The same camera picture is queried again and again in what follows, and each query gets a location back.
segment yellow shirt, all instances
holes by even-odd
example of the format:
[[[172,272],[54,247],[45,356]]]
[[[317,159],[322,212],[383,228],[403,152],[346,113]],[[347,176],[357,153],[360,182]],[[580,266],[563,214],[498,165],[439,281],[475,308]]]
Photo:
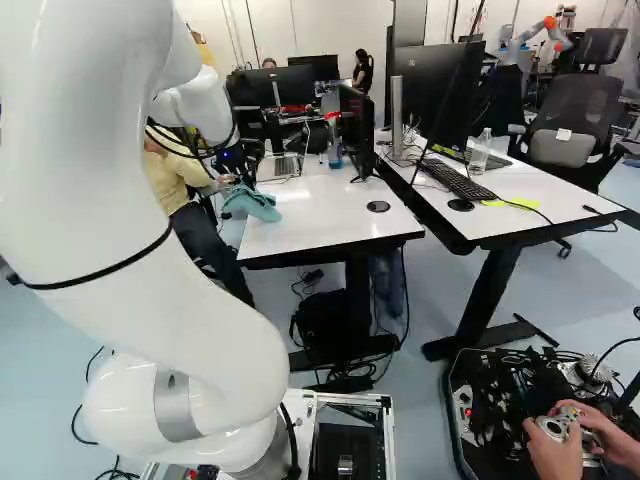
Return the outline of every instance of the yellow shirt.
[[[175,213],[191,201],[187,185],[195,188],[217,188],[217,183],[195,159],[172,153],[163,158],[158,153],[145,151],[144,164],[156,198],[167,215]]]
[[[198,50],[200,50],[200,56],[202,57],[202,63],[205,65],[209,65],[210,67],[215,67],[213,61],[213,54],[211,50],[209,50],[209,46],[206,43],[199,43]]]

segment black desk frame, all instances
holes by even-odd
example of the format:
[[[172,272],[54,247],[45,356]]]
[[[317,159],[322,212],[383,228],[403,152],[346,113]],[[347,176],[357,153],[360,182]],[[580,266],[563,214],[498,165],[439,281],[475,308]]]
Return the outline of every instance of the black desk frame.
[[[363,240],[328,247],[296,252],[285,252],[258,258],[239,260],[250,270],[345,263],[346,291],[352,298],[352,317],[368,318],[371,324],[371,290],[369,283],[369,257],[395,250],[408,240],[424,238],[425,232],[415,232],[385,238]],[[375,335],[349,352],[348,357],[339,353],[328,355],[314,350],[301,350],[289,354],[291,372],[303,372],[331,368],[339,362],[378,356],[397,350],[399,340],[395,335]]]
[[[621,220],[636,230],[640,229],[640,214],[623,210],[600,217],[467,240],[385,161],[378,162],[377,170],[418,220],[431,230],[451,253],[469,255],[477,247],[489,251],[455,335],[422,346],[422,353],[431,362],[451,359],[462,348],[487,348],[531,338],[539,333],[533,325],[521,321],[489,327],[523,248],[555,242],[558,238],[603,227],[614,220]]]

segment yellow sticky note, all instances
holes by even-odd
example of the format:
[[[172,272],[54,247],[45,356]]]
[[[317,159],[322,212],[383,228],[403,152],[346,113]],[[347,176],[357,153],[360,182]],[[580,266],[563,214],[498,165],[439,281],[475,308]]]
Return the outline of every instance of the yellow sticky note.
[[[485,207],[504,207],[505,203],[502,200],[482,200],[482,203]]]
[[[534,210],[537,210],[538,208],[540,208],[539,200],[528,200],[526,198],[514,197],[509,201],[517,205],[522,205],[523,207],[525,207],[525,210],[526,210],[526,207],[533,208]]]

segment teal cloth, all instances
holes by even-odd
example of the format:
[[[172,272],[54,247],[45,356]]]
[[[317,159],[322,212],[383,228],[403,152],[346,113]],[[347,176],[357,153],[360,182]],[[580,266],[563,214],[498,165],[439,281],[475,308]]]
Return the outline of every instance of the teal cloth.
[[[276,197],[273,195],[251,190],[246,185],[236,185],[224,202],[222,213],[243,210],[263,222],[279,222],[282,220],[282,215],[275,206]]]

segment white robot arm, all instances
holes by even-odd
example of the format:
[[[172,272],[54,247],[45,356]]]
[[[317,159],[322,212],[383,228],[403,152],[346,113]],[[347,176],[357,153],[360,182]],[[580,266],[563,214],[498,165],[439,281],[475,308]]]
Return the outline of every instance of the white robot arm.
[[[545,17],[545,19],[541,22],[533,25],[529,30],[526,30],[518,37],[512,38],[509,41],[508,54],[506,60],[503,62],[503,65],[517,65],[518,52],[520,51],[520,47],[525,42],[535,37],[545,28],[547,29],[549,38],[555,42],[553,48],[556,52],[564,52],[565,50],[568,50],[573,46],[571,41],[567,38],[567,36],[558,25],[558,21],[556,20],[556,18],[548,16]]]
[[[142,168],[149,112],[228,137],[217,74],[171,0],[22,0],[1,17],[0,252],[119,352],[87,389],[88,428],[130,457],[254,466],[278,425],[286,349],[193,265]]]

